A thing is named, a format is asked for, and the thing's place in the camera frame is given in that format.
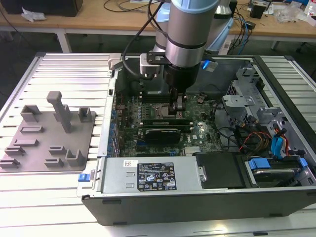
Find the motherboard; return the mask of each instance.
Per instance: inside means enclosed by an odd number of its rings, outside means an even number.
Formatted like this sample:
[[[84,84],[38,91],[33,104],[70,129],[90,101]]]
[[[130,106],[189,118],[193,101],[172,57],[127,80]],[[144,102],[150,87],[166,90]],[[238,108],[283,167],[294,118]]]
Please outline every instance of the motherboard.
[[[141,97],[118,96],[120,157],[191,156],[221,151],[211,114],[214,101],[187,95],[186,110],[168,114],[168,103],[144,103]]]

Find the desk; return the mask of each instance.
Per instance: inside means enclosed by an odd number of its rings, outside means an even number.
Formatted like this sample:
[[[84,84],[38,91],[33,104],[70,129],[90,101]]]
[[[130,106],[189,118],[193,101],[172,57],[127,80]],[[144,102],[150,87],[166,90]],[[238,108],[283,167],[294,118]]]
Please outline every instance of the desk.
[[[116,0],[108,3],[110,9],[118,9]],[[99,34],[99,35],[134,35],[145,23],[147,16],[144,13],[110,12],[103,8],[104,0],[83,0],[81,12],[77,17],[47,16],[45,21],[31,23],[20,15],[5,14],[8,20],[21,32],[46,32],[58,36],[63,52],[71,52],[67,34]],[[126,8],[135,7],[135,3],[127,3]],[[273,16],[263,15],[261,19],[249,18],[249,12],[239,11],[246,20],[256,23],[251,35],[252,40],[272,41],[300,41],[316,42],[316,28],[307,22],[278,23]],[[0,15],[0,31],[14,31]],[[228,41],[234,39],[240,32],[237,24],[230,30]],[[155,31],[149,25],[143,35],[154,36]]]

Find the floor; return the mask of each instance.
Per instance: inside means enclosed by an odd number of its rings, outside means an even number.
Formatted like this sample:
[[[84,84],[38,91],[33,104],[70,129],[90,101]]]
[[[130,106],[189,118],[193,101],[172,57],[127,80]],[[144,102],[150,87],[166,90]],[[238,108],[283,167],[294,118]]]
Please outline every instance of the floor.
[[[24,33],[32,48],[19,35],[13,33],[14,41],[0,41],[0,108],[5,104],[19,79],[24,74],[36,52],[61,52],[55,34]],[[69,35],[73,52],[114,53],[123,52],[131,36],[102,36],[103,45],[98,43],[97,35]],[[154,46],[154,37],[140,37],[131,47],[130,53],[148,52]],[[243,55],[291,55],[310,75],[316,68],[316,45],[306,45],[301,53],[296,52],[300,42],[281,42],[273,51],[270,41],[250,40]]]

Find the circuit board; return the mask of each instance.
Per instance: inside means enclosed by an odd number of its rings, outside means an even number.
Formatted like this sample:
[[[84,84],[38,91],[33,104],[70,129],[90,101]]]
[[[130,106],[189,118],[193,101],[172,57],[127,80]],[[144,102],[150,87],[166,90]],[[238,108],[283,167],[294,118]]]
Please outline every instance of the circuit board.
[[[190,147],[203,152],[221,151],[222,144],[210,121],[212,101],[198,103],[198,94],[187,95],[186,111],[169,116],[168,104],[145,104],[137,97],[131,97],[118,107],[120,156],[185,156],[190,155]],[[144,119],[190,119],[193,122],[188,133],[181,133],[180,141],[172,145],[148,145],[139,138]]]

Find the warning label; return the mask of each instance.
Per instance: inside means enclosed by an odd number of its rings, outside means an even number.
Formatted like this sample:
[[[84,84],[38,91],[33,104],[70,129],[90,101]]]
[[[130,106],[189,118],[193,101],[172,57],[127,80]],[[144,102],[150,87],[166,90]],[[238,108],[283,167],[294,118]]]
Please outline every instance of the warning label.
[[[173,163],[137,164],[139,191],[177,190]]]

